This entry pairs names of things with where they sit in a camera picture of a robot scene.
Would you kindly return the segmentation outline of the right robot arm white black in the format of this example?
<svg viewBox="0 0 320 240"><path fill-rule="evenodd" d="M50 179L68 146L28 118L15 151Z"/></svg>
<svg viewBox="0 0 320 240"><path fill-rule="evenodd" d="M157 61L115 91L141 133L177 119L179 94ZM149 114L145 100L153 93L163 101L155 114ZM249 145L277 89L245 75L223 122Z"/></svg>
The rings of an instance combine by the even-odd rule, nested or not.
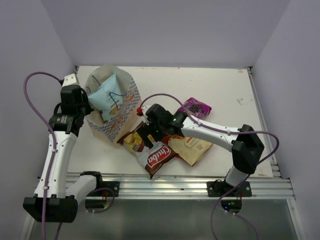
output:
<svg viewBox="0 0 320 240"><path fill-rule="evenodd" d="M241 128L221 126L181 111L171 114L159 104L139 107L136 112L138 116L144 117L144 123L137 133L150 149L154 144L149 137L157 142L171 136L204 140L229 151L232 155L232 167L222 185L227 196L235 196L241 190L240 183L255 173L265 149L257 132L246 124Z"/></svg>

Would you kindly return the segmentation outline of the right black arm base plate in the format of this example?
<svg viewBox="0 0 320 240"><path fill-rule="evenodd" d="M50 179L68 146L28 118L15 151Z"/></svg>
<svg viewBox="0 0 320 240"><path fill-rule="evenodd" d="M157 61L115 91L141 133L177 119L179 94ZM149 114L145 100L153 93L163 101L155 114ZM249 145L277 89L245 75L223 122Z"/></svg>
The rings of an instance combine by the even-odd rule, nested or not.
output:
<svg viewBox="0 0 320 240"><path fill-rule="evenodd" d="M208 181L206 183L207 194L209 197L219 198L228 191L230 191L233 186L229 185L225 181L217 179L215 181ZM234 189L231 193L226 195L227 197L252 197L251 185L248 181L243 183L237 189Z"/></svg>

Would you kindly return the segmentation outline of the brown Chuba cassava chips bag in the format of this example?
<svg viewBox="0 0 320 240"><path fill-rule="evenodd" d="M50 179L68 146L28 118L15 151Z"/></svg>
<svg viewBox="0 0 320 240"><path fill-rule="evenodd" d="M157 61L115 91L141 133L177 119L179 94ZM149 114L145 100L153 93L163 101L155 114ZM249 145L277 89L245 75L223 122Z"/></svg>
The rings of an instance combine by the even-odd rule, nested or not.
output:
<svg viewBox="0 0 320 240"><path fill-rule="evenodd" d="M137 133L138 128L142 125L143 122L139 123L134 130L123 135L117 143L124 146L136 158L152 179L155 173L177 153L162 141L155 141L151 135L148 138L153 147L148 148Z"/></svg>

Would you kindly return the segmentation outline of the blue patterned paper bag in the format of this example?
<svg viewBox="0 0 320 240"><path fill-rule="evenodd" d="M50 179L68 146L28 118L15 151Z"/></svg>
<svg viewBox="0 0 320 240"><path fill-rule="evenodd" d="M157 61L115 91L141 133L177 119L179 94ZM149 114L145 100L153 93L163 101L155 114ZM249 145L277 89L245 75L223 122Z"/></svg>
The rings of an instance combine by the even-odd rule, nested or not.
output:
<svg viewBox="0 0 320 240"><path fill-rule="evenodd" d="M125 70L111 64L102 65L89 74L84 85L87 97L113 74L116 74L121 92L127 93L123 104L111 120L104 121L101 112L89 102L93 111L86 116L93 134L109 144L116 143L122 135L134 126L138 118L136 109L142 101L134 78Z"/></svg>

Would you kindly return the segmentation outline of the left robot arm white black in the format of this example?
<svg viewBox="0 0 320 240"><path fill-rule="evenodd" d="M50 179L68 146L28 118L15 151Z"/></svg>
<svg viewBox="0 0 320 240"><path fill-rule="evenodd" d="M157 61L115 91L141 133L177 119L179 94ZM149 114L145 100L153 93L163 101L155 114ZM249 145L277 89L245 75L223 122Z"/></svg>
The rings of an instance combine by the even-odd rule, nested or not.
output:
<svg viewBox="0 0 320 240"><path fill-rule="evenodd" d="M88 194L99 196L104 190L98 171L84 171L66 187L73 148L85 116L93 109L85 90L77 84L62 87L60 97L48 121L49 144L42 175L33 196L23 201L23 208L41 223L72 223L82 200Z"/></svg>

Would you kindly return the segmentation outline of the light blue cassava chips bag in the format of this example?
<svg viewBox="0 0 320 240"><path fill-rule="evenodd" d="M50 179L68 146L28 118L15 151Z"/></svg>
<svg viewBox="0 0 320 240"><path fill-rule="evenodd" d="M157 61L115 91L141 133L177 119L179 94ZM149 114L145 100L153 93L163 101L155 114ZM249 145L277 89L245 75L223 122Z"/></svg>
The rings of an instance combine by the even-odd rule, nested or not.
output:
<svg viewBox="0 0 320 240"><path fill-rule="evenodd" d="M89 102L101 112L104 121L110 121L124 103L127 93L122 93L116 74L111 75L88 95Z"/></svg>

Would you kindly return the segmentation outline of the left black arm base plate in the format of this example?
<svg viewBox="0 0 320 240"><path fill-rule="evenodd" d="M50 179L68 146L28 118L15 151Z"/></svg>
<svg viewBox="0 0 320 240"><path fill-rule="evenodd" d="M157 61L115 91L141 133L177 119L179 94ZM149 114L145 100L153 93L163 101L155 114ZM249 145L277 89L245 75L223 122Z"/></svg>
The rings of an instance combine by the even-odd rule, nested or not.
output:
<svg viewBox="0 0 320 240"><path fill-rule="evenodd" d="M112 192L114 193L114 197L117 198L119 196L120 191L120 181L118 181L114 177L106 177L102 176L100 181L101 188L108 188L107 194L108 196L112 196Z"/></svg>

